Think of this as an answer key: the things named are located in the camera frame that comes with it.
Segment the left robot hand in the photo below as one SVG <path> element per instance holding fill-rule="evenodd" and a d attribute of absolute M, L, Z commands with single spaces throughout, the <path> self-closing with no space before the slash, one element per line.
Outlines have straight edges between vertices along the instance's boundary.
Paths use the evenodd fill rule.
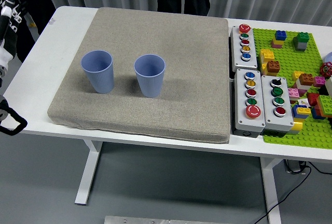
<path fill-rule="evenodd" d="M 17 53 L 17 31 L 25 14 L 26 2 L 1 0 L 1 69 L 7 69 Z"/>

